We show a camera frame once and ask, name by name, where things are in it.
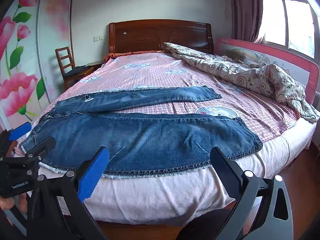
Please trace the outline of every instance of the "blue gripper pad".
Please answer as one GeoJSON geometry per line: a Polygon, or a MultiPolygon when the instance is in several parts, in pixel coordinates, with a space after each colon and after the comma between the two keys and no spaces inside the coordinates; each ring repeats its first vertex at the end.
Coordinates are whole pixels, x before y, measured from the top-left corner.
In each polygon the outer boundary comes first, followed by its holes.
{"type": "Polygon", "coordinates": [[[78,197],[81,202],[91,197],[98,181],[109,163],[109,151],[105,147],[99,149],[99,153],[91,162],[89,168],[79,181],[78,197]]]}
{"type": "Polygon", "coordinates": [[[30,131],[31,131],[31,123],[26,122],[23,125],[20,125],[18,128],[10,131],[9,141],[15,141],[30,131]]]}

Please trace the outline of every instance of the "wooden headboard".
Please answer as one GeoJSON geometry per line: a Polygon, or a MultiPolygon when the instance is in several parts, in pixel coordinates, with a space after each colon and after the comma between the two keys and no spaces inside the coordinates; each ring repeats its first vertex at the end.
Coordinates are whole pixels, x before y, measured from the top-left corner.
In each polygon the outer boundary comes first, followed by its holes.
{"type": "Polygon", "coordinates": [[[109,53],[161,50],[164,42],[213,54],[209,23],[155,19],[109,24],[109,53]]]}

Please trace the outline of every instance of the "wooden floor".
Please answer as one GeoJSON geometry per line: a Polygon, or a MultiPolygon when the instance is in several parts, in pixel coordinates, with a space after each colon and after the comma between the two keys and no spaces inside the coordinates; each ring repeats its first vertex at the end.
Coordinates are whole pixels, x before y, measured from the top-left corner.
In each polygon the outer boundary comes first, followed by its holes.
{"type": "MultiPolygon", "coordinates": [[[[293,215],[294,240],[298,240],[320,212],[320,158],[314,145],[300,155],[280,175],[286,184],[293,215]]],[[[257,213],[259,204],[253,207],[244,226],[247,233],[257,213]]],[[[123,225],[98,222],[110,240],[174,240],[181,227],[123,225]]]]}

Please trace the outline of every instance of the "pink bed rail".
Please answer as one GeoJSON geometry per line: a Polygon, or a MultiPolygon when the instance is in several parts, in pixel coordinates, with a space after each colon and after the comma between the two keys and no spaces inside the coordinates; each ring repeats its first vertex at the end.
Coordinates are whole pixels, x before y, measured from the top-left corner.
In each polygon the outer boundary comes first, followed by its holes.
{"type": "Polygon", "coordinates": [[[316,94],[316,87],[318,85],[318,80],[319,80],[319,67],[317,64],[282,49],[277,49],[267,45],[256,44],[248,41],[239,41],[239,40],[225,39],[225,38],[217,39],[217,43],[216,43],[217,54],[220,52],[221,43],[268,54],[270,56],[283,59],[291,64],[294,64],[308,71],[309,79],[308,79],[308,84],[306,85],[306,101],[309,104],[313,103],[313,100],[316,94]]]}

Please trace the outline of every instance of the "white mattress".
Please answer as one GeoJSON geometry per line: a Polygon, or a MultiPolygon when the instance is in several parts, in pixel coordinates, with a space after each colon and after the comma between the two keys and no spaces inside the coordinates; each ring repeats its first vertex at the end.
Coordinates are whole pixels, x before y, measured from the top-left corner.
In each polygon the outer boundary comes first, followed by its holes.
{"type": "MultiPolygon", "coordinates": [[[[296,125],[263,144],[260,152],[236,160],[243,170],[258,177],[279,173],[308,145],[315,130],[300,118],[296,125]]],[[[44,167],[47,178],[62,176],[44,167]]],[[[126,224],[183,225],[208,211],[233,201],[212,167],[166,177],[101,178],[91,198],[84,201],[96,220],[126,224]]],[[[63,199],[64,214],[69,214],[63,199]]]]}

